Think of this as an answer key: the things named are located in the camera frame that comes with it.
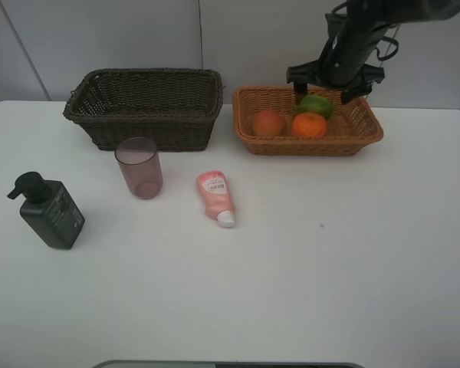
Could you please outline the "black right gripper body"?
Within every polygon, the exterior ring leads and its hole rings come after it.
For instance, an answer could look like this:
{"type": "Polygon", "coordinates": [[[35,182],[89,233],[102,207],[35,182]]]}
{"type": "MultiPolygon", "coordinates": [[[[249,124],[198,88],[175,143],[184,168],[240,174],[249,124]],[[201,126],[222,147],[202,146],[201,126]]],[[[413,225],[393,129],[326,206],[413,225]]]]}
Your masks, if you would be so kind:
{"type": "Polygon", "coordinates": [[[333,76],[325,77],[319,68],[319,61],[311,61],[298,66],[289,67],[286,72],[288,83],[311,84],[328,90],[352,90],[374,83],[381,83],[385,78],[381,67],[364,64],[352,77],[346,81],[333,81],[339,75],[339,67],[333,67],[333,76]]]}

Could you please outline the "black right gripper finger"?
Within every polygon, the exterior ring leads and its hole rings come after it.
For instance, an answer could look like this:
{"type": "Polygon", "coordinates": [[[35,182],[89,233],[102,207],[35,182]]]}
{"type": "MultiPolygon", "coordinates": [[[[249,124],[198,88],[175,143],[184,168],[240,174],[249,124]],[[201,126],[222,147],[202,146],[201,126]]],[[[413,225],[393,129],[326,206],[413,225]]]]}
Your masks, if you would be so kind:
{"type": "Polygon", "coordinates": [[[294,82],[295,100],[303,100],[307,96],[307,84],[294,82]]]}
{"type": "Polygon", "coordinates": [[[350,101],[370,94],[370,87],[353,87],[343,90],[340,94],[342,104],[348,104],[350,101]]]}

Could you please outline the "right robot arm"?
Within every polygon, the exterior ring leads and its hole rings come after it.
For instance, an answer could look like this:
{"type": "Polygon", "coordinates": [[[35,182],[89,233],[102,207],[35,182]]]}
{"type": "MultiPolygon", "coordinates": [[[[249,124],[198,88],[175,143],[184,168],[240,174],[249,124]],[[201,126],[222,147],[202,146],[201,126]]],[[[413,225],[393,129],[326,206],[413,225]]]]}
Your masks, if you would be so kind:
{"type": "Polygon", "coordinates": [[[371,93],[373,84],[385,77],[382,67],[366,63],[378,52],[381,41],[392,44],[392,53],[380,56],[387,61],[399,50],[399,42],[386,33],[406,23],[444,21],[460,13],[460,1],[345,1],[325,15],[328,39],[320,57],[287,69],[287,82],[297,95],[314,85],[340,92],[342,104],[371,93]]]}

